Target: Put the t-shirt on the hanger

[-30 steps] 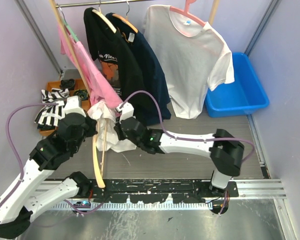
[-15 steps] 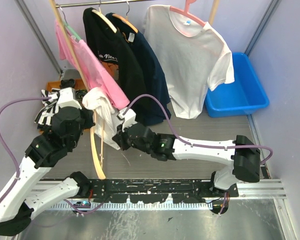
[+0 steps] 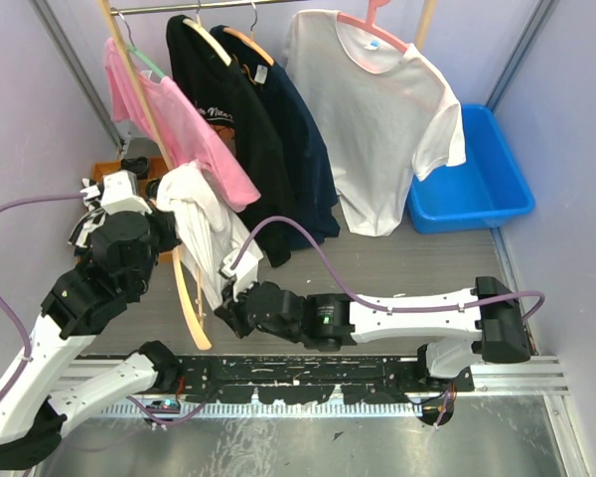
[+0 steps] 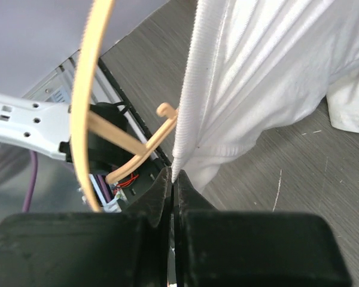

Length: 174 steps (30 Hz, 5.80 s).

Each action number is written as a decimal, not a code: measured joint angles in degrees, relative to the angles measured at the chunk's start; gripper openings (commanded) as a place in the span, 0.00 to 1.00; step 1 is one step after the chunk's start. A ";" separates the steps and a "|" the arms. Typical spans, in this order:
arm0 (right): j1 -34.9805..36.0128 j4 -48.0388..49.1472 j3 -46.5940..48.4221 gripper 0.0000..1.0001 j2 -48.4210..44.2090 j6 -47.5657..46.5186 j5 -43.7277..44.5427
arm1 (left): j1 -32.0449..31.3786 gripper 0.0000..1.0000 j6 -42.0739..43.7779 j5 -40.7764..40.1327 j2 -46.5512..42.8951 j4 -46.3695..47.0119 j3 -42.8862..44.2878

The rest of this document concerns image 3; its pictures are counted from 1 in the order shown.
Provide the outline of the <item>cream wooden hanger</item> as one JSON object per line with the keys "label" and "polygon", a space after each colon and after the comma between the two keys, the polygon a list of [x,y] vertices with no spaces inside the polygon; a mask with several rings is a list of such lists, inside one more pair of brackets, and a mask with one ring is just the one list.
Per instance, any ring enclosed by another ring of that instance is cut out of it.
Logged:
{"label": "cream wooden hanger", "polygon": [[212,344],[203,327],[204,312],[203,301],[199,302],[199,311],[194,308],[191,300],[186,279],[184,276],[183,265],[181,261],[181,247],[178,245],[172,250],[172,264],[177,287],[177,293],[184,316],[184,320],[188,331],[192,337],[193,342],[200,351],[208,351],[212,348]]}

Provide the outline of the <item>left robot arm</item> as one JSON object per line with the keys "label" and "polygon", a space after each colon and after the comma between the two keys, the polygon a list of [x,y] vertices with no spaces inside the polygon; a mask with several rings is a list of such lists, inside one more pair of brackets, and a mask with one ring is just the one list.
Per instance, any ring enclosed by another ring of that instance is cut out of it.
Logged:
{"label": "left robot arm", "polygon": [[0,382],[0,471],[39,464],[84,421],[122,398],[176,387],[183,375],[179,359],[151,341],[111,370],[54,389],[108,323],[139,302],[159,254],[179,242],[173,214],[158,211],[115,213],[91,233],[88,252],[46,296],[12,376]]}

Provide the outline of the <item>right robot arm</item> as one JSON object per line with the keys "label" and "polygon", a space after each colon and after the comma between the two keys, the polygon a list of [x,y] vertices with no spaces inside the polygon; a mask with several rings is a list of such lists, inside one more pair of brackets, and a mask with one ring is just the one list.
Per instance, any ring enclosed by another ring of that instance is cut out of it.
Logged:
{"label": "right robot arm", "polygon": [[227,286],[215,313],[239,338],[258,331],[318,352],[389,338],[427,337],[429,343],[417,351],[415,376],[422,388],[436,392],[478,361],[529,361],[519,300],[490,276],[480,276],[473,287],[455,292],[391,298],[352,293],[303,297],[264,281],[239,293]]}

